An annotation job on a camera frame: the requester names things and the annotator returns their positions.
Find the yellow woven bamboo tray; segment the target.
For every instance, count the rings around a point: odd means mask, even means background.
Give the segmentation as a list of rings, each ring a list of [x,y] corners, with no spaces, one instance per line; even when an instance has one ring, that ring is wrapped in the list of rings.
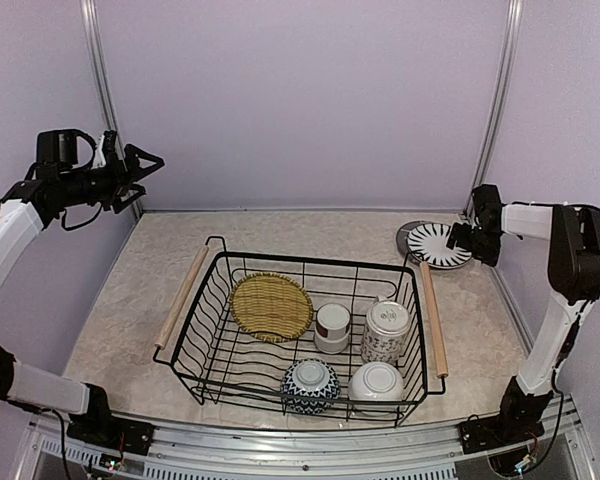
[[[267,343],[300,338],[313,321],[313,303],[293,279],[257,272],[245,276],[230,295],[230,314],[242,331]]]

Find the white floral patterned mug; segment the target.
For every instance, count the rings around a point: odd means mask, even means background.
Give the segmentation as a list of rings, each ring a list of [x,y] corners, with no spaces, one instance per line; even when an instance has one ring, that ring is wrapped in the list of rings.
[[[406,345],[408,331],[406,308],[386,297],[377,297],[366,312],[361,342],[363,361],[394,364]]]

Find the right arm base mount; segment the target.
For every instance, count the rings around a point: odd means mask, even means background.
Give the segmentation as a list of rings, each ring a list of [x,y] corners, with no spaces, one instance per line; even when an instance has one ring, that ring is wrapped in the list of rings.
[[[472,414],[457,425],[464,454],[473,454],[533,440],[545,433],[541,421],[502,423],[498,415]]]

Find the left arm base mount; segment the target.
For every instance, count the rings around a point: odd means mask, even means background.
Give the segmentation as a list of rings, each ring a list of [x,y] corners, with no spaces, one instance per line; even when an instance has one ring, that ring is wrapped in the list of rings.
[[[154,431],[151,423],[138,420],[110,416],[96,421],[88,419],[86,415],[73,415],[67,427],[67,436],[123,454],[147,456]]]

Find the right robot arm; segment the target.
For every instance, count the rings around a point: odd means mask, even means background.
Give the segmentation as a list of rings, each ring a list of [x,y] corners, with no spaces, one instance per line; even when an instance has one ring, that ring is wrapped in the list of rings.
[[[458,430],[472,453],[517,443],[544,432],[541,417],[557,395],[556,381],[573,349],[584,319],[600,298],[600,208],[587,204],[502,202],[497,186],[473,189],[474,220],[456,223],[449,247],[469,251],[494,267],[503,235],[548,242],[551,287],[539,334],[527,359],[509,381],[499,411],[466,420]]]

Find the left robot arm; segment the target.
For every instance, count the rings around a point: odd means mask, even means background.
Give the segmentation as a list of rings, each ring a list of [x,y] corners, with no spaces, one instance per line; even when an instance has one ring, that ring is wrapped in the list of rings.
[[[64,222],[69,208],[120,213],[145,195],[141,180],[164,160],[133,144],[118,152],[116,139],[113,130],[98,139],[78,129],[38,135],[35,162],[0,199],[0,289],[28,246],[53,221]],[[120,434],[103,388],[25,364],[1,345],[0,401],[63,412],[101,445]]]

